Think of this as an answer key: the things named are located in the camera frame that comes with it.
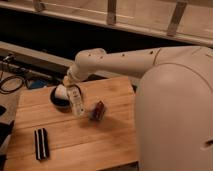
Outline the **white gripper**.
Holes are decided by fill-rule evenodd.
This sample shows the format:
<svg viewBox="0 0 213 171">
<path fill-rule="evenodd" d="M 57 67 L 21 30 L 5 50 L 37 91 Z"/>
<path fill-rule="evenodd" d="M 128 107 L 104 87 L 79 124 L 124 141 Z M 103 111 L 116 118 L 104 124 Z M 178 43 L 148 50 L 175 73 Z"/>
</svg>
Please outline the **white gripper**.
<svg viewBox="0 0 213 171">
<path fill-rule="evenodd" d="M 67 75 L 63 78 L 62 82 L 63 85 L 67 88 L 70 87 L 71 84 L 86 80 L 89 75 L 89 72 L 82 70 L 77 65 L 71 65 L 67 70 Z M 78 84 L 76 84 L 76 87 L 78 88 L 79 92 L 82 92 Z"/>
</svg>

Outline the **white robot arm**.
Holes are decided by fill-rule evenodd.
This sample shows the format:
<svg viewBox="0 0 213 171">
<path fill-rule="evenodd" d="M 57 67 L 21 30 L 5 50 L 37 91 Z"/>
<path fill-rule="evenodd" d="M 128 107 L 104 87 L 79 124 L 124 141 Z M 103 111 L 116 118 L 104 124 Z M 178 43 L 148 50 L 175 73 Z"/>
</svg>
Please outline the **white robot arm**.
<svg viewBox="0 0 213 171">
<path fill-rule="evenodd" d="M 64 82 L 99 70 L 140 79 L 134 108 L 140 171 L 213 171 L 212 48 L 83 50 Z"/>
</svg>

